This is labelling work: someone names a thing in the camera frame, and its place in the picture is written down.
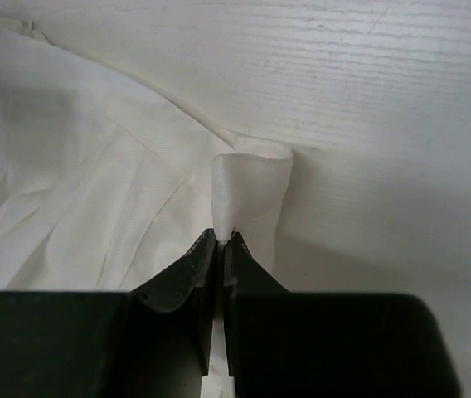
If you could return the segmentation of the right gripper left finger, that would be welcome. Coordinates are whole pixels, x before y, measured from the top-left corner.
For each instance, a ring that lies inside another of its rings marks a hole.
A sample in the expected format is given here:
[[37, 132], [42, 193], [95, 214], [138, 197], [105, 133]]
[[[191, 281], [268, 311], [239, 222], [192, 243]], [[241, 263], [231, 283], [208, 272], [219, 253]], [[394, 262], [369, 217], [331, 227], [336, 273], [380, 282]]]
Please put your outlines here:
[[188, 251], [133, 291], [157, 315], [180, 318], [191, 337], [202, 374], [209, 372], [216, 303], [216, 237], [204, 230]]

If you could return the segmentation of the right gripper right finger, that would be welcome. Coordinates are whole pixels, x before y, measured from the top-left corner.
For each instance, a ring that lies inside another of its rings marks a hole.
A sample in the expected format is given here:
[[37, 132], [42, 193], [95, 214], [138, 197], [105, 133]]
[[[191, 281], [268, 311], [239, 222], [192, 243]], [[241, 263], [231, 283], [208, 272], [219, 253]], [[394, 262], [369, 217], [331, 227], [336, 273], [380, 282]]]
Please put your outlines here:
[[221, 307], [229, 374], [268, 374], [281, 363], [281, 319], [285, 289], [252, 256], [236, 232], [221, 250]]

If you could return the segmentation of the white pleated skirt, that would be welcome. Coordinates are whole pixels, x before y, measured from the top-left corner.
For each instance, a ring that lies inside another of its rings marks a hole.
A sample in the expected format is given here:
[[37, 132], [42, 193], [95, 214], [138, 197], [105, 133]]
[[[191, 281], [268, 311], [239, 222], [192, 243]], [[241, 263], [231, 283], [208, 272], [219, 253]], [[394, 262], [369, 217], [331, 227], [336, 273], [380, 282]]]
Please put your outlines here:
[[[221, 250], [239, 232], [270, 273], [292, 163], [283, 144], [222, 137], [0, 18], [0, 397], [290, 393], [282, 356], [271, 373], [229, 374]], [[204, 376], [184, 322], [133, 291], [206, 229], [216, 303]]]

